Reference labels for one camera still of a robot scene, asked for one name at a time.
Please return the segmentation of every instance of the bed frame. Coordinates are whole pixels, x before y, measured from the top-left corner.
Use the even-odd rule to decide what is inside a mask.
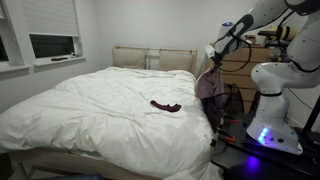
[[[116,46],[123,49],[144,49],[148,51],[146,59],[159,59],[160,51],[177,51],[193,55],[193,64],[191,73],[193,73],[198,50],[177,50],[164,48],[137,48]],[[99,173],[106,179],[121,180],[155,180],[158,178],[141,175],[120,168],[110,162],[96,160],[80,155],[76,155],[67,150],[51,150],[36,148],[26,151],[10,152],[11,160],[16,164],[15,170],[19,179],[30,179],[35,170],[54,172],[57,174],[95,174]],[[31,171],[26,172],[23,164],[31,165]]]

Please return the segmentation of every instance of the bed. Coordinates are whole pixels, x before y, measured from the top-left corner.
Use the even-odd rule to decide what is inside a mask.
[[[220,178],[210,163],[215,136],[194,97],[194,52],[114,48],[115,67],[63,81],[2,113],[0,153],[110,179]],[[152,100],[182,108],[163,111]]]

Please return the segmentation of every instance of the headboard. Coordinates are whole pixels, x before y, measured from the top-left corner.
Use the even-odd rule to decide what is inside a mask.
[[[115,46],[113,65],[133,69],[185,70],[193,73],[198,50]]]

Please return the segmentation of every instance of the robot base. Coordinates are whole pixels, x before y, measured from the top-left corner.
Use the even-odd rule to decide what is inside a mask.
[[[283,119],[257,113],[247,133],[262,146],[296,155],[301,155],[303,152],[297,134]]]

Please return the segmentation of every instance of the dark red object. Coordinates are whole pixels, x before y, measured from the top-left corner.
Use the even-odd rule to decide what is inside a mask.
[[[165,111],[169,111],[169,112],[177,112],[181,109],[180,104],[175,104],[174,106],[170,106],[169,104],[168,105],[161,105],[161,104],[158,104],[155,100],[152,100],[150,103],[161,110],[165,110]]]

